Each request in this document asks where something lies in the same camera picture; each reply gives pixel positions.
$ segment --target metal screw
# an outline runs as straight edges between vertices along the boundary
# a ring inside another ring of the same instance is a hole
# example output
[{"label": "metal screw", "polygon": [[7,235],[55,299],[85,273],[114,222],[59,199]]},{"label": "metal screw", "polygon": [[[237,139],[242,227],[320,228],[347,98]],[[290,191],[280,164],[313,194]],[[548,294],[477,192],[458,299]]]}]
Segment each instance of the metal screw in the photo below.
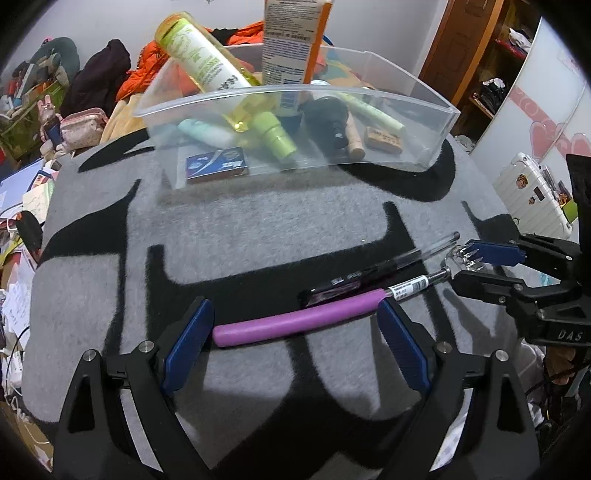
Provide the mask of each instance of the metal screw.
[{"label": "metal screw", "polygon": [[440,342],[437,344],[437,350],[441,353],[449,353],[453,350],[453,347],[447,342]]},{"label": "metal screw", "polygon": [[138,345],[138,350],[142,353],[150,353],[154,349],[154,342],[152,340],[144,340]]},{"label": "metal screw", "polygon": [[84,359],[85,362],[92,362],[95,359],[95,357],[96,357],[96,350],[93,350],[92,348],[82,354],[82,358]]},{"label": "metal screw", "polygon": [[495,357],[499,362],[506,362],[507,360],[509,360],[509,354],[504,350],[497,350],[495,352]]}]

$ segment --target blue box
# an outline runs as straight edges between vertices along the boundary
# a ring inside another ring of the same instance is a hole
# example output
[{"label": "blue box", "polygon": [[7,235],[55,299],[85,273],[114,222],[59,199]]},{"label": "blue box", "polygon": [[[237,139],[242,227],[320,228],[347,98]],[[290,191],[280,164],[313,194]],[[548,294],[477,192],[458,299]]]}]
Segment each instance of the blue box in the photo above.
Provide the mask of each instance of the blue box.
[{"label": "blue box", "polygon": [[187,157],[187,183],[219,180],[244,175],[248,165],[242,147],[227,148]]}]

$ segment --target purple handle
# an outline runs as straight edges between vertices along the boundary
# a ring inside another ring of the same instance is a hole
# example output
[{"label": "purple handle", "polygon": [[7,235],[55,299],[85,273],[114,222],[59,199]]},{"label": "purple handle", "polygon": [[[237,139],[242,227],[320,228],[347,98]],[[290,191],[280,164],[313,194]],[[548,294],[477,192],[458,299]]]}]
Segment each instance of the purple handle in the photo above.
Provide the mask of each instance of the purple handle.
[{"label": "purple handle", "polygon": [[213,329],[213,341],[217,346],[235,346],[307,332],[372,312],[384,298],[386,292],[378,289],[296,312],[219,325]]}]

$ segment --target gray fabric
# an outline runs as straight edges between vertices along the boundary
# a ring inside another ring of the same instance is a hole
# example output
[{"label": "gray fabric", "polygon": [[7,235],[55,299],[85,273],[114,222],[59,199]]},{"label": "gray fabric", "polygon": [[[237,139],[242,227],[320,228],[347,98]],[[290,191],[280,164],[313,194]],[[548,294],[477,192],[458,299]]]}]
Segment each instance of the gray fabric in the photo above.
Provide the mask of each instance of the gray fabric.
[{"label": "gray fabric", "polygon": [[[143,153],[78,173],[90,151],[60,172],[44,245],[73,221],[125,197],[136,179],[141,179],[127,225],[121,352],[128,352],[147,335],[145,266],[151,245],[165,246],[166,274],[185,284],[379,240],[387,228],[384,202],[396,205],[417,245],[454,230],[461,233],[463,241],[477,238],[462,202],[482,220],[506,210],[489,180],[451,137],[449,141],[456,178],[449,193],[432,203],[395,196],[330,168],[171,191],[163,182],[158,153]],[[428,259],[427,269],[438,270],[442,258]],[[59,419],[82,352],[101,349],[115,314],[117,280],[118,259],[113,255],[53,258],[38,269],[23,395],[27,408],[40,420]],[[517,335],[504,309],[460,299],[448,284],[435,289],[461,351],[512,351]],[[424,296],[409,299],[403,306],[414,321],[435,335]],[[322,384],[345,411],[360,419],[391,419],[417,401],[417,393],[406,386],[375,318],[352,320],[311,332],[303,339]],[[177,415],[210,467],[269,419],[294,382],[293,368],[286,340],[214,349],[199,357],[187,385],[175,399]],[[124,394],[123,401],[142,460],[157,466],[130,395]],[[311,477],[366,479],[375,472],[338,452]]]}]

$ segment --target pink pouch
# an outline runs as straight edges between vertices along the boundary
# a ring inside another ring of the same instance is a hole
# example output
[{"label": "pink pouch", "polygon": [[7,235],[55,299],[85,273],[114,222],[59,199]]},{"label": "pink pouch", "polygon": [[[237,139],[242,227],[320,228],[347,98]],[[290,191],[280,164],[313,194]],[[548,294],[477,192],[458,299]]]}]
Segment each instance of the pink pouch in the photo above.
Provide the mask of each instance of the pink pouch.
[{"label": "pink pouch", "polygon": [[67,116],[60,125],[65,146],[72,151],[98,145],[108,120],[101,108],[89,108]]}]

